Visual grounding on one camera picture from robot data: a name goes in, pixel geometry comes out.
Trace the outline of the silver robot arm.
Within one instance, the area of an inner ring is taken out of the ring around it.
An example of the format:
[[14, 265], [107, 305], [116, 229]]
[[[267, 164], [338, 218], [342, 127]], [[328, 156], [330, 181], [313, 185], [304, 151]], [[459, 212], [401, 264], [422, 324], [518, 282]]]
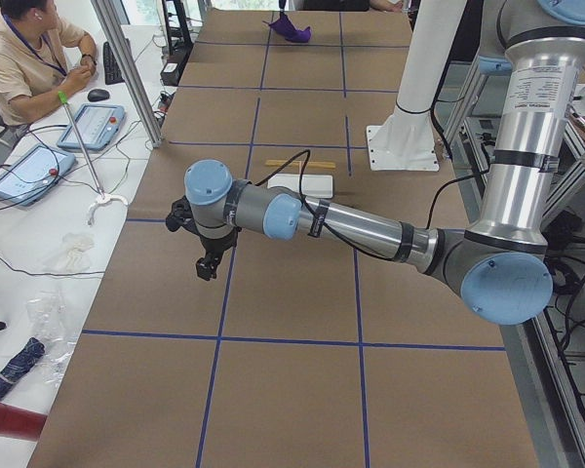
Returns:
[[553, 293], [540, 224], [585, 64], [585, 1], [489, 1], [481, 47], [506, 57], [511, 75], [472, 225], [462, 232], [416, 228], [301, 191], [264, 188], [202, 160], [186, 171], [185, 194], [166, 219], [170, 230], [200, 238], [206, 252], [196, 263], [199, 277], [215, 277], [242, 229], [282, 240], [303, 232], [411, 264], [490, 322], [516, 325], [538, 315]]

